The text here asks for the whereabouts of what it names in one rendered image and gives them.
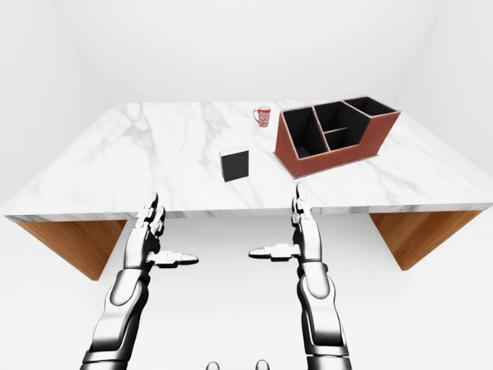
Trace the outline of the wooden table leg panel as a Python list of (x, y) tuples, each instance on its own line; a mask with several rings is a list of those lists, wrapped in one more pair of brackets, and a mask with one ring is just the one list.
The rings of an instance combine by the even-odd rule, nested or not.
[(125, 225), (124, 220), (19, 224), (93, 281), (100, 278)]
[(479, 210), (372, 213), (370, 217), (403, 271), (473, 220)]

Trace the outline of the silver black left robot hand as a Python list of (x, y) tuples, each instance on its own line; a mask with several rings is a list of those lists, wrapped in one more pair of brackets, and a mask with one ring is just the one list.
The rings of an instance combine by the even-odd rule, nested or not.
[(199, 262), (192, 254), (161, 251), (159, 238), (163, 235), (166, 210), (158, 205), (159, 196), (150, 194), (146, 205), (137, 214), (135, 227), (126, 242), (124, 268), (137, 268), (149, 272), (153, 266), (176, 268)]

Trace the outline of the black book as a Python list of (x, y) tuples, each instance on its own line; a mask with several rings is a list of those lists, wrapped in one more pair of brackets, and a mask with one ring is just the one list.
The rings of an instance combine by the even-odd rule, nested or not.
[(249, 149), (247, 146), (220, 151), (220, 162), (225, 182), (249, 176)]

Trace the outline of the red white patterned mug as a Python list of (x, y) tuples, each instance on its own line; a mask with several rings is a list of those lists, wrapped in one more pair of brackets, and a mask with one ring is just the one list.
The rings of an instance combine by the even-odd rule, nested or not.
[(253, 118), (259, 127), (268, 127), (270, 120), (270, 107), (267, 105), (259, 106), (253, 111)]

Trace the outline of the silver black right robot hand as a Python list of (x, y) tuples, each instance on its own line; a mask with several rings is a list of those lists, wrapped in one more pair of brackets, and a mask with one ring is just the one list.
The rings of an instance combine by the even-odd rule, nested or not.
[(296, 185), (296, 195), (291, 204), (291, 224), (294, 228), (293, 245), (276, 244), (249, 252), (249, 257), (288, 261), (295, 257), (300, 263), (322, 261), (320, 231), (311, 213), (311, 203), (301, 183)]

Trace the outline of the red-brown desk caddy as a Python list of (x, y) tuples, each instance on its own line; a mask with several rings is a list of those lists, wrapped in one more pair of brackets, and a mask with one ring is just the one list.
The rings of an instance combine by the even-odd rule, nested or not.
[(273, 154), (297, 179), (378, 155), (401, 112), (369, 96), (280, 112)]

